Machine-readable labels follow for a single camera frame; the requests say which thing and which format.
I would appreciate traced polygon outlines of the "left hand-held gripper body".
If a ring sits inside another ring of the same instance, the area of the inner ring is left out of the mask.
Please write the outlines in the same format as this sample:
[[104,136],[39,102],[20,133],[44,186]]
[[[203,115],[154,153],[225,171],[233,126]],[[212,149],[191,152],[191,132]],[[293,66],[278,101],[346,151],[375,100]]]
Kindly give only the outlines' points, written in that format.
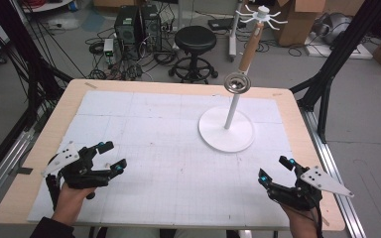
[[70,188],[84,189],[107,186],[113,178],[111,169],[102,171],[92,169],[92,160],[96,154],[99,154],[94,146],[83,147],[78,150],[73,142],[69,142],[64,149],[50,159],[42,171],[42,176],[45,178],[51,196],[53,209],[56,209],[61,192],[61,179]]

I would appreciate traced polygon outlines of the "black metal frame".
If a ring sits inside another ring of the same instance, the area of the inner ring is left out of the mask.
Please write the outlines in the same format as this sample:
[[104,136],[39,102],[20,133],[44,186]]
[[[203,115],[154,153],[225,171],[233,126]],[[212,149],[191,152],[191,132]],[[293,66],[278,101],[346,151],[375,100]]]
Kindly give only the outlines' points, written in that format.
[[326,143],[325,129],[333,80],[358,45],[378,46],[378,41],[381,42],[379,30],[381,30],[381,0],[364,0],[318,72],[313,77],[290,88],[293,94],[302,90],[306,91],[297,100],[298,106],[306,112],[313,112],[319,101],[316,132],[323,143]]
[[9,151],[16,137],[25,129],[30,129],[37,121],[37,110],[45,100],[59,100],[64,90],[57,78],[71,82],[72,76],[57,69],[47,62],[39,52],[28,33],[18,11],[10,0],[0,0],[0,27],[13,44],[20,58],[18,59],[0,37],[0,47],[9,57],[20,79],[28,84],[28,107],[0,144],[0,164]]

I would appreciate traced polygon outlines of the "person's right hand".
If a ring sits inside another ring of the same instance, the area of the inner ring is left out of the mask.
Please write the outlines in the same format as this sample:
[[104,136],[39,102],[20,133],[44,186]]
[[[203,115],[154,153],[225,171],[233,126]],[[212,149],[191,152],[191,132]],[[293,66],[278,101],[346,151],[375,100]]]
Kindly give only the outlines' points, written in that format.
[[312,208],[309,211],[297,210],[289,205],[281,205],[287,214],[292,230],[316,230],[318,226],[318,211]]

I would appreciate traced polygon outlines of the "black computer tower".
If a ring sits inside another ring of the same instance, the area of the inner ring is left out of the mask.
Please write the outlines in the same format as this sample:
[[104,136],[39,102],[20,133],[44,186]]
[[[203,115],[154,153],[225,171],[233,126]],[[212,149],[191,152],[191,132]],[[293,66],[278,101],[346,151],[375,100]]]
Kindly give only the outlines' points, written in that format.
[[141,8],[145,42],[152,52],[162,48],[161,19],[155,5],[144,5]]
[[137,51],[143,40],[139,7],[135,5],[121,6],[114,23],[114,29],[122,48]]

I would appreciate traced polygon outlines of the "black round stool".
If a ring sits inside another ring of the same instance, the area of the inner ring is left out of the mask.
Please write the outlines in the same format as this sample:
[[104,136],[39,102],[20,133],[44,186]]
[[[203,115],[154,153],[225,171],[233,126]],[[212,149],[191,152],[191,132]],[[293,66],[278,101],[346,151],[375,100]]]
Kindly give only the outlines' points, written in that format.
[[209,76],[218,77],[214,67],[201,57],[216,46],[217,38],[212,30],[202,26],[183,27],[177,31],[175,43],[187,56],[172,66],[169,76],[177,76],[181,83],[203,81],[205,84]]

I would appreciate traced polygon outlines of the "flat black device on floor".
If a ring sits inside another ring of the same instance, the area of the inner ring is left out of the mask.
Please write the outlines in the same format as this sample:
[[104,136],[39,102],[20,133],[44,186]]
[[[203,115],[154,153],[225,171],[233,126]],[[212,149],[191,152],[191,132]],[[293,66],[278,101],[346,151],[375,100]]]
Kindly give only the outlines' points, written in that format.
[[225,19],[208,20],[207,25],[213,31],[232,30],[233,26],[234,26],[234,19],[233,18],[225,18]]

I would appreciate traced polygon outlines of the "white metal stand post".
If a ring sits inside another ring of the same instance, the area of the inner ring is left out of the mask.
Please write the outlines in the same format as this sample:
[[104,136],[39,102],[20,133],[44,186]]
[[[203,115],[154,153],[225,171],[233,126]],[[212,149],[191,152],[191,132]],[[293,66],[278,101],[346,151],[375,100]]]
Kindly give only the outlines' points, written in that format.
[[243,5],[243,0],[236,0],[236,9],[232,21],[232,28],[229,35],[229,44],[228,44],[228,58],[231,62],[234,62],[236,56],[237,56],[237,49],[236,49],[236,31],[239,24],[239,18],[240,15],[238,14],[238,11],[241,10],[241,7]]

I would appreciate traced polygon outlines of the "white hook rack stand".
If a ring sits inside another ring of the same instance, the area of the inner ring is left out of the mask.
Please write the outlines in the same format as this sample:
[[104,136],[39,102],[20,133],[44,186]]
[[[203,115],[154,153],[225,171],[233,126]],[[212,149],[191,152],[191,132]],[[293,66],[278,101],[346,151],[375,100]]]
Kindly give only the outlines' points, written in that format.
[[[276,20],[280,12],[271,14],[270,9],[264,5],[259,6],[256,11],[250,10],[248,6],[246,6],[246,9],[247,13],[238,11],[240,17],[248,17],[248,20],[244,20],[244,23],[252,21],[255,24],[263,23],[276,31],[278,31],[278,28],[274,27],[272,22],[287,24],[287,21]],[[228,108],[213,107],[201,115],[198,122],[198,131],[211,148],[225,153],[237,153],[247,149],[253,143],[255,138],[254,125],[248,116],[237,110],[242,94],[233,94]]]

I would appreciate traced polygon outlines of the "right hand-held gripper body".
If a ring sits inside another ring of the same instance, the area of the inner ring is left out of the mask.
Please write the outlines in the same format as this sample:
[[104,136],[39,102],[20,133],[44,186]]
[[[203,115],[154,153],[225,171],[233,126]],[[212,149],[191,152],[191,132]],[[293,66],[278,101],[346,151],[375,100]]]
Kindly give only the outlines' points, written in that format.
[[301,211],[318,207],[322,199],[321,192],[328,191],[348,197],[354,193],[343,184],[327,174],[323,169],[302,167],[299,164],[288,165],[287,169],[296,175],[293,187],[283,186],[273,182],[266,176],[266,190],[270,199]]

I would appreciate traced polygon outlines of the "large brown cardboard box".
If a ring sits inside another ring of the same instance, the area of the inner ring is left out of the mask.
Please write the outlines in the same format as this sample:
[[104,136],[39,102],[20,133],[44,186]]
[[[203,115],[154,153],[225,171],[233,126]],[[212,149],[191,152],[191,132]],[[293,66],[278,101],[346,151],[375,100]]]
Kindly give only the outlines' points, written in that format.
[[319,13],[324,9],[326,0],[276,0],[274,12],[280,12],[279,21],[287,24],[275,32],[281,46],[302,45],[311,31]]

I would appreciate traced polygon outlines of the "person's left hand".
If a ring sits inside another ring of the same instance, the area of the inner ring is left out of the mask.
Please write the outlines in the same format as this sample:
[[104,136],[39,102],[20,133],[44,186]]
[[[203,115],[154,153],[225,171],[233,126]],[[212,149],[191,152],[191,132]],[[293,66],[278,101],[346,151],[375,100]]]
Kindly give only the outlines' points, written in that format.
[[93,192],[95,192],[95,187],[75,189],[70,188],[64,183],[58,198],[57,207],[52,215],[52,220],[72,226],[79,216],[83,201]]

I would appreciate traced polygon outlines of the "round white table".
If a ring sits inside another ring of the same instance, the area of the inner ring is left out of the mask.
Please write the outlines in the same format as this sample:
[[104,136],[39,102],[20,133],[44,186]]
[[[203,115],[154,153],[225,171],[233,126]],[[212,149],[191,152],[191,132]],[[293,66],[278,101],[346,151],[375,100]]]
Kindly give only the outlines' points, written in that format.
[[22,0],[21,5],[25,13],[44,12],[67,6],[72,0]]

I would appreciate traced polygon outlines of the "metal ladle with wooden handle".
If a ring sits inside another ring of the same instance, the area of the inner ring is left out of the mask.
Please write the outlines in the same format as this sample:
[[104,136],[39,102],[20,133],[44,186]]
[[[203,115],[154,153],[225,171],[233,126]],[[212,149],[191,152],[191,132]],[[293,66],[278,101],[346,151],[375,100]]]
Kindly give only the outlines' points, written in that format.
[[263,23],[256,23],[250,39],[244,50],[237,72],[230,73],[224,79],[224,88],[233,94],[242,94],[251,87],[251,80],[247,75],[250,64],[255,56],[258,43],[262,36]]

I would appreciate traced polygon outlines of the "small grey box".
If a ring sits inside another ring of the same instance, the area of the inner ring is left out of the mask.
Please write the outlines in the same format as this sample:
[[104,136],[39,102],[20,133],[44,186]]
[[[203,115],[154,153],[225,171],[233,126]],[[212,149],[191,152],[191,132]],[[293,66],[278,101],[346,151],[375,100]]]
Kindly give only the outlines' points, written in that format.
[[114,56],[114,40],[113,39],[105,39],[103,52],[106,57]]

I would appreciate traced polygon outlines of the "small brown cardboard box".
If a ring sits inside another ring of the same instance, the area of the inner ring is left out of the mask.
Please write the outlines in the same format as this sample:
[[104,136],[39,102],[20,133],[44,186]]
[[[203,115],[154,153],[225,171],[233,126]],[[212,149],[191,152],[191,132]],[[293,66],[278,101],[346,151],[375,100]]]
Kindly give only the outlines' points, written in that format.
[[109,7],[115,8],[125,5],[124,0],[93,0],[95,7]]

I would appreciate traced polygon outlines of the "white foam mat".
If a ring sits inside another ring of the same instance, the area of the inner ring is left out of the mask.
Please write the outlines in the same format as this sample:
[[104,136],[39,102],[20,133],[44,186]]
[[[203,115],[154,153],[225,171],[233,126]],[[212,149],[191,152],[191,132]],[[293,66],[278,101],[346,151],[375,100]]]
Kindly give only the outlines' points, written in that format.
[[292,150],[273,99],[243,98],[238,111],[254,123],[250,147],[212,149],[198,132],[208,109],[229,105],[220,95],[89,91],[63,135],[78,148],[110,141],[96,169],[125,159],[125,172],[84,203],[81,224],[273,229],[287,226],[280,206],[258,182],[265,171],[277,183],[294,175],[279,163]]

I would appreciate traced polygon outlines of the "aluminium rail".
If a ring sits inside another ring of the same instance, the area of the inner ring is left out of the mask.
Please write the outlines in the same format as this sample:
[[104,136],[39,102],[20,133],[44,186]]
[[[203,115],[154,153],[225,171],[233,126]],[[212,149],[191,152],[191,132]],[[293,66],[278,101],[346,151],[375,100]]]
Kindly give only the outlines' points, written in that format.
[[34,131],[22,131],[17,136],[11,136],[0,151],[0,188],[7,177],[14,171],[16,165],[26,155],[35,138]]
[[[314,112],[301,110],[301,114],[310,132],[322,167],[333,179],[336,179],[341,184],[344,184],[328,144],[321,140],[319,133],[317,132],[318,119],[316,118]],[[345,222],[345,228],[348,230],[350,237],[367,238],[360,219],[352,204],[351,198],[336,194],[335,199]]]

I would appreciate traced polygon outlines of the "grey rounded device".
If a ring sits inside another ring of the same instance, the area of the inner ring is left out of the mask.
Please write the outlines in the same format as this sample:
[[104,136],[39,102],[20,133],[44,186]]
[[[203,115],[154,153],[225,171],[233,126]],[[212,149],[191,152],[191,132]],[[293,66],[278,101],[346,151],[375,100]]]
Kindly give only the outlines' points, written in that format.
[[326,44],[332,45],[345,32],[352,19],[342,13],[324,13],[314,21],[312,32]]

